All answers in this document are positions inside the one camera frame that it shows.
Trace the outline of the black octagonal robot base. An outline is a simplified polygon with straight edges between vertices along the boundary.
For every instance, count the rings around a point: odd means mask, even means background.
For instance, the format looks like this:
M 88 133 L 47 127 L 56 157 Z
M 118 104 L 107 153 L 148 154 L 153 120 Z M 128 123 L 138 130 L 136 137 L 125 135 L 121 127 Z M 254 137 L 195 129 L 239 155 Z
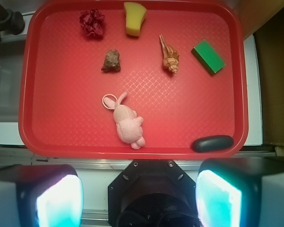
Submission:
M 199 227 L 195 181 L 171 160 L 134 160 L 108 186 L 113 227 Z

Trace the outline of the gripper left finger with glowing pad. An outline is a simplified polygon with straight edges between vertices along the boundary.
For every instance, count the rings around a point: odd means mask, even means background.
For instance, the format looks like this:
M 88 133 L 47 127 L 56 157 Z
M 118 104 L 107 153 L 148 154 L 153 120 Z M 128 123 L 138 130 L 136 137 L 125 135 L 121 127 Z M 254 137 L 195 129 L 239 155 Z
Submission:
M 0 167 L 0 227 L 78 227 L 82 211 L 71 165 Z

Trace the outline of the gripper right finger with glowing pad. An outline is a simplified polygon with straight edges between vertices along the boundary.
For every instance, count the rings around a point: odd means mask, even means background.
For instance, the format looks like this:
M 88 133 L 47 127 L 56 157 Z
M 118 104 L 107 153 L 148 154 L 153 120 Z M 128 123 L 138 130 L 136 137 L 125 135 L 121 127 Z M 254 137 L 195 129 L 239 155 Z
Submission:
M 195 199 L 204 227 L 284 227 L 284 157 L 207 159 Z

